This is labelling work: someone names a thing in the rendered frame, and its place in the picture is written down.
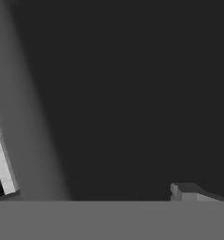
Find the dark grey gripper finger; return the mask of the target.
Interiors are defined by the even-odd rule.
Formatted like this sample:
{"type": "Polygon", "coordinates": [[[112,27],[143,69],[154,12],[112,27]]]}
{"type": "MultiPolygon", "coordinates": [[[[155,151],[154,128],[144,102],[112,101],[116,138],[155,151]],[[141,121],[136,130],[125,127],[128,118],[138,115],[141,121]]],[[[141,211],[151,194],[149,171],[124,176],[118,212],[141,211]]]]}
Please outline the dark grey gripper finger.
{"type": "Polygon", "coordinates": [[[207,192],[196,184],[171,184],[172,202],[224,202],[224,197],[207,192]]]}

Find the dark dishwasher door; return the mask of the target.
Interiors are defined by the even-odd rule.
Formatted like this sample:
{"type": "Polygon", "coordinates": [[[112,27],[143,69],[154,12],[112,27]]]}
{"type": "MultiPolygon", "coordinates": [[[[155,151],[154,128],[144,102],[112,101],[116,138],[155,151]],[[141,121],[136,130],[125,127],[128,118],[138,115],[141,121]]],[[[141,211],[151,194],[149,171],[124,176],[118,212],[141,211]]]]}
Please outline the dark dishwasher door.
{"type": "Polygon", "coordinates": [[[224,0],[0,0],[0,134],[27,201],[224,197],[224,0]]]}

